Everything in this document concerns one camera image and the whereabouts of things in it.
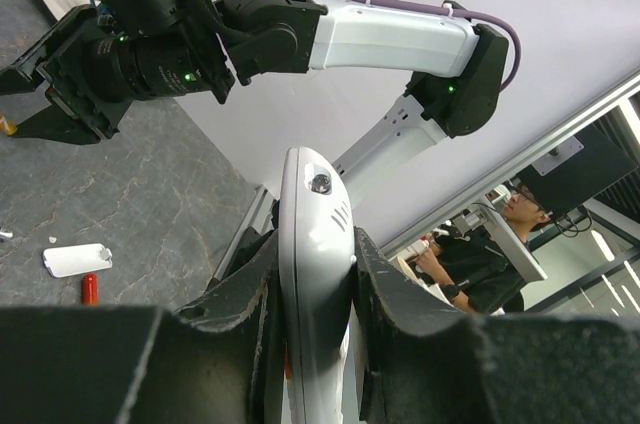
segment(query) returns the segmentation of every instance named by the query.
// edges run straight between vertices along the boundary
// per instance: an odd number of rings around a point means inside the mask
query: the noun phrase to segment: wristwatch
[[[440,286],[440,290],[447,298],[447,301],[453,302],[453,300],[460,294],[460,288],[455,284],[448,284],[446,286]]]

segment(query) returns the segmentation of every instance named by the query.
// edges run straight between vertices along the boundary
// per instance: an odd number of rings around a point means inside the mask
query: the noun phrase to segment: gray table surface
[[[0,10],[5,66],[52,21],[38,0]],[[43,90],[0,97],[0,113],[20,122],[47,105]],[[15,235],[0,242],[0,305],[80,302],[80,276],[51,277],[42,251],[88,243],[113,253],[101,303],[175,308],[205,289],[253,187],[171,99],[134,104],[120,129],[85,147],[0,134],[0,225]]]

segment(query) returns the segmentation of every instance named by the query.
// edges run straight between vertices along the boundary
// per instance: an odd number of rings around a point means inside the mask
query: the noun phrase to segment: metal plate
[[[554,156],[550,153],[547,153],[536,162],[534,162],[532,164],[532,167],[536,171],[538,171],[538,174],[540,174],[541,176],[546,176],[555,168],[567,162],[583,149],[584,146],[582,145],[582,143],[575,136],[571,136],[556,148],[556,150],[558,151],[557,155]]]

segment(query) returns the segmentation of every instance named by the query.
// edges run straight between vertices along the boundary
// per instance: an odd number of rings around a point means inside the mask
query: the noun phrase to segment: black t-shirt
[[[494,269],[503,269],[495,270],[467,288],[463,287],[473,309],[481,313],[493,313],[518,294],[525,281],[500,247],[489,239],[484,228],[467,233],[465,238],[437,237],[436,242],[443,249],[438,261],[458,285],[483,268],[493,266]]]

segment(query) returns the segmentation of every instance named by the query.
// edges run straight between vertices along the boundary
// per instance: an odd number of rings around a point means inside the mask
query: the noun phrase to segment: white wall
[[[442,0],[412,0],[438,4]],[[521,72],[480,132],[440,144],[357,208],[379,244],[422,218],[640,65],[640,0],[457,0],[519,32]],[[287,148],[337,158],[403,91],[408,73],[333,69],[268,75],[219,106],[209,94],[181,105],[251,182],[277,193]]]
[[[583,222],[578,224],[578,227],[584,225]],[[631,247],[622,238],[598,224],[594,224],[592,229],[602,234],[616,255]],[[582,233],[573,239],[558,236],[533,254],[549,278],[525,286],[522,290],[525,309],[543,301],[606,262],[590,232]]]

